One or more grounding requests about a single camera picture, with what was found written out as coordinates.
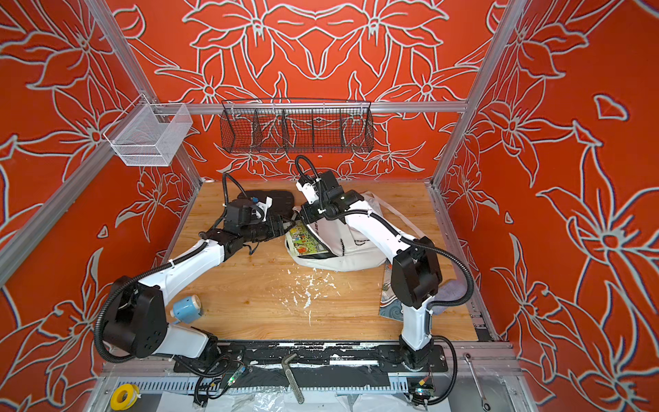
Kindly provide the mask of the green history picture book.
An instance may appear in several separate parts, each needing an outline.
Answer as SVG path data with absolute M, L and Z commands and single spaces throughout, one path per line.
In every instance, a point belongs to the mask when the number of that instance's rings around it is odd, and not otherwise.
M 286 247 L 294 257 L 315 257 L 329 252 L 301 221 L 297 221 L 286 233 Z

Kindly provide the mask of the white backpack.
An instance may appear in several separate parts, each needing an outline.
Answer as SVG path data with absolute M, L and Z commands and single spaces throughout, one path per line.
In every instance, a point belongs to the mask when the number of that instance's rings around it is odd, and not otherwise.
M 364 197 L 374 213 L 384 217 L 382 208 L 387 209 L 406 223 L 418 237 L 426 236 L 406 216 L 374 193 L 362 192 L 360 195 Z M 294 210 L 299 213 L 298 217 L 300 217 L 300 207 L 296 207 Z M 329 252 L 315 257 L 294 257 L 286 247 L 285 235 L 284 245 L 288 254 L 293 261 L 301 266 L 326 271 L 350 272 L 372 269 L 386 262 L 391 262 L 391 259 L 386 257 L 376 243 L 369 240 L 362 232 L 351 228 L 340 220 L 328 221 L 321 219 L 306 226 L 327 247 Z

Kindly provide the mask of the blue mythology picture book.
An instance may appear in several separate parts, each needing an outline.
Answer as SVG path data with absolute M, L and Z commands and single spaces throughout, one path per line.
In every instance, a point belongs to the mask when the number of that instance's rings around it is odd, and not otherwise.
M 379 303 L 379 316 L 392 319 L 395 321 L 403 321 L 403 310 L 400 300 L 396 297 L 391 283 L 392 265 L 384 265 L 384 276 L 381 286 L 381 297 Z

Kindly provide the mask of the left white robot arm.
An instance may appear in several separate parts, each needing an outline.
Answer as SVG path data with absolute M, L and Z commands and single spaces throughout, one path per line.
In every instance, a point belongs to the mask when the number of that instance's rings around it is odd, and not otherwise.
M 221 359 L 217 338 L 207 331 L 172 324 L 170 302 L 207 271 L 238 251 L 282 237 L 293 226 L 294 195 L 285 190 L 241 189 L 230 199 L 224 187 L 220 217 L 199 235 L 198 242 L 166 264 L 113 283 L 94 324 L 94 346 L 115 364 L 150 356 L 171 356 L 199 370 Z

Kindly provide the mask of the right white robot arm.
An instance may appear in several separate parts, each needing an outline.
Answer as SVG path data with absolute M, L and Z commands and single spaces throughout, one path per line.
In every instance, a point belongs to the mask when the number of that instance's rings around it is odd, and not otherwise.
M 396 228 L 376 213 L 360 193 L 343 190 L 333 172 L 319 173 L 303 154 L 295 157 L 294 164 L 300 174 L 298 189 L 307 200 L 301 206 L 302 221 L 340 221 L 364 235 L 390 261 L 391 288 L 403 309 L 401 363 L 413 372 L 423 369 L 434 347 L 432 309 L 459 307 L 472 298 L 475 280 L 470 269 L 453 254 L 437 248 L 429 238 L 415 238 Z M 439 256 L 451 260 L 462 271 L 466 290 L 461 297 L 437 297 L 442 280 Z

